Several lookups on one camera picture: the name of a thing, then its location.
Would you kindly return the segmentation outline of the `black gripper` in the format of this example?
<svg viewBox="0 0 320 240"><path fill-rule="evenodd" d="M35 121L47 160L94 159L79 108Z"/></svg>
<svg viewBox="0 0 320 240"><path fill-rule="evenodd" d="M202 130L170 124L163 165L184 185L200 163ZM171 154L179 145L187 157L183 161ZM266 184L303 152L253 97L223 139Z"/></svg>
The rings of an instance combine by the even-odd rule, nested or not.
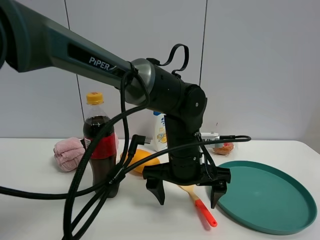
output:
<svg viewBox="0 0 320 240"><path fill-rule="evenodd" d="M199 146L206 142L193 142L156 152L150 157L156 158L168 154L168 162L146 166L142 176L146 180L146 189L164 205L165 191L163 181L177 185L211 186L210 207L214 209L219 199L227 192L227 183L231 182L231 171L228 168L213 166L206 170L200 163Z"/></svg>

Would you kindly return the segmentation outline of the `dark green robot arm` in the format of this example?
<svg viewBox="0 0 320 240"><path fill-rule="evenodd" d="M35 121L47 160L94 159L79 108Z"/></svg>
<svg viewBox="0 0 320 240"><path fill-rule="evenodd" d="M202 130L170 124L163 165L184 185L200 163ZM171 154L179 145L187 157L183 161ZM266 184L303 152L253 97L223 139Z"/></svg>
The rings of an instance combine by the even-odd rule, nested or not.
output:
<svg viewBox="0 0 320 240"><path fill-rule="evenodd" d="M142 109L165 115L169 161L142 171L159 203L164 182L210 186L212 207L226 193L230 171L200 162L207 97L178 70L167 72L154 58L126 61L14 0L0 3L0 61L20 73L56 67L115 88L124 82L125 101L134 105L128 115Z"/></svg>

